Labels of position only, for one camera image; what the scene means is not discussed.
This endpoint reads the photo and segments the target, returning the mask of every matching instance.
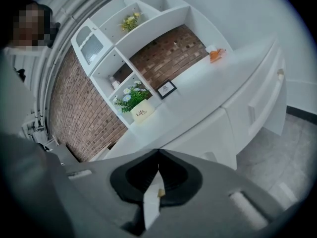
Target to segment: potted plant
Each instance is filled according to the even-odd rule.
[[[132,16],[128,15],[123,20],[123,23],[121,24],[122,30],[128,30],[128,32],[132,31],[134,28],[138,26],[137,22],[140,18],[140,13],[134,12]]]
[[[135,81],[134,85],[125,88],[123,94],[122,99],[116,96],[113,103],[119,106],[119,112],[130,112],[136,123],[141,123],[154,112],[154,108],[147,100],[150,91],[142,88],[139,80]]]

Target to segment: white drawer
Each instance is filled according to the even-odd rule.
[[[227,100],[225,108],[234,134],[236,154],[238,154],[258,133],[270,114],[278,97],[285,70],[282,50],[277,41],[247,80],[247,82]]]
[[[218,108],[193,128],[180,135],[162,149],[214,160],[237,168],[232,129],[224,109]]]

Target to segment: green leaves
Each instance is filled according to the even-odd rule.
[[[150,92],[147,89],[139,89],[141,84],[137,84],[135,87],[130,87],[131,92],[129,95],[131,99],[127,102],[118,99],[115,104],[121,106],[121,111],[123,113],[131,111],[136,105],[138,105],[141,101],[148,98]]]

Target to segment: decorative item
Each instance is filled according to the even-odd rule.
[[[141,86],[142,83],[137,80],[134,85],[123,90],[122,99],[116,96],[113,100],[115,105],[120,106],[119,112],[130,112],[136,123],[141,123],[154,112],[154,108],[147,100],[150,91]]]
[[[109,80],[114,89],[116,89],[120,85],[120,82],[116,80],[114,77],[110,77]]]
[[[217,51],[210,52],[210,62],[213,63],[226,55],[226,50],[217,49]]]
[[[158,95],[161,99],[164,99],[166,96],[171,94],[173,91],[175,91],[177,88],[176,86],[170,81],[164,82],[159,88],[158,88]]]
[[[140,16],[141,14],[139,12],[134,12],[132,16],[126,16],[123,20],[123,23],[121,24],[122,30],[128,30],[128,32],[131,32],[134,28],[138,26],[137,22]]]

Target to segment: red brick wall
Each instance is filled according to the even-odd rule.
[[[86,76],[71,47],[55,81],[50,133],[80,161],[87,161],[127,130]]]
[[[207,56],[205,48],[197,36],[182,25],[146,45],[130,60],[157,89],[167,79],[173,80]]]

